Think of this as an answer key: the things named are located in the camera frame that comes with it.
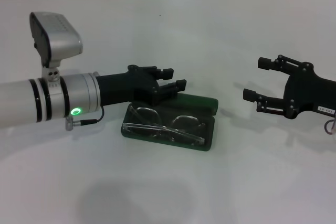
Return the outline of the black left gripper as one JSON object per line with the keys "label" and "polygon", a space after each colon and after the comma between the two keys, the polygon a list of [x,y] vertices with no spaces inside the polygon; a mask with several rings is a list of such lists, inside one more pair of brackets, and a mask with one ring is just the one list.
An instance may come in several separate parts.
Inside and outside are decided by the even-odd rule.
{"label": "black left gripper", "polygon": [[157,80],[170,80],[174,69],[159,69],[156,66],[138,67],[129,65],[128,71],[120,74],[98,76],[100,105],[107,106],[123,102],[140,101],[154,105],[174,99],[186,88],[185,79],[159,86]]}

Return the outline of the green glasses case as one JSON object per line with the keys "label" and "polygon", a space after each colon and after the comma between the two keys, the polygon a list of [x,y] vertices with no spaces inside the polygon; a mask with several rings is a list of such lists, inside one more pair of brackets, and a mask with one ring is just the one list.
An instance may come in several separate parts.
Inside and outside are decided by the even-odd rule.
{"label": "green glasses case", "polygon": [[124,137],[170,146],[209,151],[215,126],[217,99],[190,94],[149,106],[129,104],[122,126]]}

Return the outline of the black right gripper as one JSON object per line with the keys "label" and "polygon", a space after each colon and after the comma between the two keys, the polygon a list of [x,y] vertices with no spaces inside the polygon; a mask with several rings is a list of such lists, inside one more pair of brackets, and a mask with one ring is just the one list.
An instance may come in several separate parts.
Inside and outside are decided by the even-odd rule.
{"label": "black right gripper", "polygon": [[336,81],[318,76],[313,64],[279,55],[274,61],[260,57],[258,68],[284,72],[289,78],[283,99],[261,95],[249,89],[243,90],[243,99],[256,102],[257,112],[285,115],[288,119],[295,119],[304,111],[331,117],[336,115]]}

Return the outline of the clear white glasses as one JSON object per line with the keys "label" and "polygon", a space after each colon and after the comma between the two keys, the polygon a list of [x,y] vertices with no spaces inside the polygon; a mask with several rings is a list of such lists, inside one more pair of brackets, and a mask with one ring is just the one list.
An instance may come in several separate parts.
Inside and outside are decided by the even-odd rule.
{"label": "clear white glasses", "polygon": [[164,123],[163,116],[152,108],[130,105],[121,127],[130,138],[143,138],[152,142],[202,146],[206,138],[201,131],[206,124],[191,115],[178,115],[170,123]]}

